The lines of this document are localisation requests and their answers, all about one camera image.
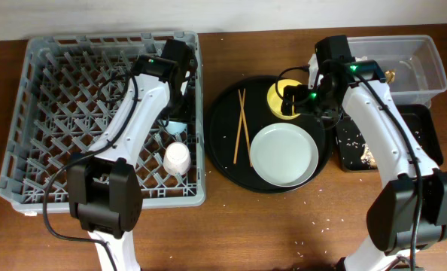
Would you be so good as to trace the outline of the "blue plastic cup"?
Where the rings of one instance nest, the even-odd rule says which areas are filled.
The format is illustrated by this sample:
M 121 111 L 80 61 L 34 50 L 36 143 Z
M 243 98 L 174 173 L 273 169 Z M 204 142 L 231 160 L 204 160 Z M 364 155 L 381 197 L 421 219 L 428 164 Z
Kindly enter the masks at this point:
M 187 129 L 187 124 L 182 122 L 169 121 L 165 127 L 166 132 L 169 135 L 177 135 L 184 132 Z

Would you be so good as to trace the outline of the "yellow plastic bowl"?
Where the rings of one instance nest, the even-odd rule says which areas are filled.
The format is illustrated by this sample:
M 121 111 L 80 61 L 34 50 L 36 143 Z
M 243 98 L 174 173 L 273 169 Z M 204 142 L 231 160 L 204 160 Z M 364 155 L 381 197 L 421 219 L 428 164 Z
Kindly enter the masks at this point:
M 275 90 L 275 84 L 273 84 L 269 89 L 267 93 L 267 102 L 268 106 L 271 110 L 271 112 L 279 119 L 282 120 L 293 120 L 297 117 L 299 117 L 300 114 L 292 113 L 292 115 L 287 116 L 281 113 L 281 105 L 282 105 L 282 99 L 278 96 L 280 94 L 283 95 L 284 88 L 287 86 L 298 86 L 300 85 L 299 81 L 295 81 L 292 79 L 281 79 L 278 82 L 278 90 Z

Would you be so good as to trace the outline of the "wooden chopstick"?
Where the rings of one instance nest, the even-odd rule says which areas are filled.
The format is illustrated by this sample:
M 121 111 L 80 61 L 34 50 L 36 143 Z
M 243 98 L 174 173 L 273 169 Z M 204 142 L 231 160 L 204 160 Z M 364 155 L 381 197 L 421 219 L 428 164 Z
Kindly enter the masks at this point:
M 247 125 L 247 121 L 246 121 L 246 116 L 245 116 L 245 95 L 246 95 L 246 89 L 244 88 L 243 90 L 243 94 L 240 93 L 239 90 L 239 94 L 240 96 L 240 107 L 241 107 L 241 117 L 240 120 L 242 121 L 243 127 L 244 127 L 244 132 L 245 132 L 245 141 L 246 141 L 246 145 L 247 145 L 247 149 L 248 149 L 248 157 L 249 157 L 249 163 L 250 163 L 250 167 L 253 167 L 253 163 L 251 162 L 251 143 L 250 143 L 250 136 L 248 134 L 248 125 Z
M 238 128 L 237 128 L 237 134 L 236 134 L 236 143 L 235 143 L 235 150 L 234 150 L 234 157 L 233 157 L 233 164 L 237 163 L 238 159 L 238 152 L 239 152 L 239 142 L 240 142 L 240 135 L 242 130 L 242 123 L 243 123 L 243 105 L 245 103 L 245 89 L 243 93 L 241 93 L 241 90 L 238 90 L 238 94 L 240 94 L 239 101 L 241 102 L 241 109 L 239 113 L 239 122 L 238 122 Z

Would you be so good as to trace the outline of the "food scraps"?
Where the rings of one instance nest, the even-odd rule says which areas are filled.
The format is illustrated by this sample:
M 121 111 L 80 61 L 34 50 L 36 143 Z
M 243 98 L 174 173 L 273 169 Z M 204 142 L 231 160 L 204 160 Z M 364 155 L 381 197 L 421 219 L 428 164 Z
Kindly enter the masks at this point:
M 360 161 L 363 164 L 368 165 L 369 168 L 376 169 L 377 168 L 377 163 L 375 161 L 375 158 L 374 158 L 373 154 L 371 153 L 371 151 L 369 149 L 368 144 L 365 143 L 363 145 L 363 147 L 364 147 L 364 149 L 363 149 L 363 153 L 362 153 L 362 155 L 360 157 Z

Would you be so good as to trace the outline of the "grey plate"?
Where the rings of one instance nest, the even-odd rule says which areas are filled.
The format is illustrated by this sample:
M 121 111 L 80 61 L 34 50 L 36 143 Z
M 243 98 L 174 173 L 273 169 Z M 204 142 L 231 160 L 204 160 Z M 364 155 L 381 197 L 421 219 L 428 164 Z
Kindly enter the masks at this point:
M 274 123 L 261 129 L 251 143 L 255 172 L 276 187 L 294 187 L 309 181 L 318 166 L 318 147 L 303 128 Z

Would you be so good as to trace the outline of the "pink plastic cup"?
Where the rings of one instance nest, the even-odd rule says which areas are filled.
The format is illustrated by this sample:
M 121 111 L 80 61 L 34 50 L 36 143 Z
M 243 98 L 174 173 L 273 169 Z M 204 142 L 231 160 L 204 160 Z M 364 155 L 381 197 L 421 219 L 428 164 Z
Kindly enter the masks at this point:
M 163 158 L 163 167 L 170 175 L 185 175 L 191 166 L 190 151 L 181 142 L 173 142 L 167 148 Z

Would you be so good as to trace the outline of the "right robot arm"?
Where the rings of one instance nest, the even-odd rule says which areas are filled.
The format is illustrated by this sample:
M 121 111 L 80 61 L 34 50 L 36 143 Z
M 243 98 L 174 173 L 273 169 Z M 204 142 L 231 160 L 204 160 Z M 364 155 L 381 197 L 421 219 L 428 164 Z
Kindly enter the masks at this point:
M 383 185 L 366 215 L 368 237 L 336 268 L 392 270 L 404 262 L 414 270 L 418 251 L 447 239 L 447 172 L 415 140 L 376 61 L 356 60 L 346 35 L 320 40 L 315 56 L 301 68 L 309 84 L 278 94 L 282 114 L 338 120 L 345 112 L 375 158 Z

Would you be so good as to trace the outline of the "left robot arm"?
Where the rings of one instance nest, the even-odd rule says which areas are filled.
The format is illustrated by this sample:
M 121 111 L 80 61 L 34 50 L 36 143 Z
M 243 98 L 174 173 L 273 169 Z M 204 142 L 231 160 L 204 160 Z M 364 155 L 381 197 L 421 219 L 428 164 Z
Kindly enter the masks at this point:
M 138 270 L 132 231 L 143 196 L 136 166 L 154 122 L 177 111 L 192 75 L 194 53 L 168 40 L 159 56 L 141 55 L 123 74 L 124 97 L 106 130 L 66 171 L 69 209 L 85 242 L 95 244 L 103 270 Z

